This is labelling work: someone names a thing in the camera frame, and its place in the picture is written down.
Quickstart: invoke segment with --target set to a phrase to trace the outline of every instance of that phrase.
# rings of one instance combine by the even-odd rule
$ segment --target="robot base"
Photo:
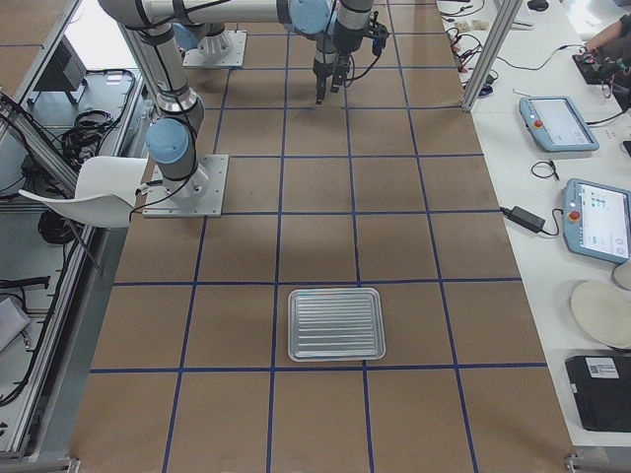
[[[191,49],[184,56],[184,67],[189,69],[224,69],[244,67],[246,32],[225,32],[230,36],[232,47],[225,56],[205,55]]]
[[[210,176],[206,193],[198,199],[174,201],[172,198],[143,209],[147,218],[165,217],[220,217],[226,190],[226,174],[228,174],[228,155],[204,156],[199,160]],[[162,173],[156,167],[152,179],[162,179]],[[167,197],[164,187],[153,187],[147,194],[147,204]]]

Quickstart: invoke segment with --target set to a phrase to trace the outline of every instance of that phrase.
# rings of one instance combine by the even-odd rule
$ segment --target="metal tray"
[[[296,362],[378,360],[386,353],[382,304],[372,288],[292,292],[288,332]]]

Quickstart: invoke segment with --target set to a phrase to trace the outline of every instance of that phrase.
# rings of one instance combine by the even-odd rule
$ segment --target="person's hand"
[[[588,52],[594,52],[596,50],[596,48],[598,47],[598,45],[596,44],[596,42],[594,41],[594,38],[590,39],[589,41],[587,41],[585,43],[585,49]]]

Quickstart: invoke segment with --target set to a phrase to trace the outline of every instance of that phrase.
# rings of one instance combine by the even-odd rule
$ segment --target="black device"
[[[76,92],[85,77],[86,66],[64,36],[35,84],[35,91]]]
[[[520,227],[524,227],[535,234],[541,232],[545,225],[545,220],[541,217],[537,217],[528,210],[524,210],[522,207],[515,206],[512,210],[506,207],[500,207],[500,210],[511,222],[515,222]]]
[[[594,54],[574,54],[572,56],[576,67],[583,76],[585,82],[589,85],[597,85],[602,82],[602,79],[598,75],[596,68],[600,62],[600,58],[597,53]]]
[[[631,432],[631,357],[573,357],[565,368],[585,429]]]
[[[480,94],[478,96],[486,97],[490,96],[491,94],[493,94],[493,88],[490,86],[490,84],[484,84],[482,86],[482,89],[480,89]]]
[[[544,12],[550,6],[547,0],[529,0],[526,4],[535,12]]]

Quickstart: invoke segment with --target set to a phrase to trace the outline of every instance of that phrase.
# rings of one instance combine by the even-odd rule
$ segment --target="black box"
[[[631,357],[574,357],[565,367],[585,429],[631,432]]]

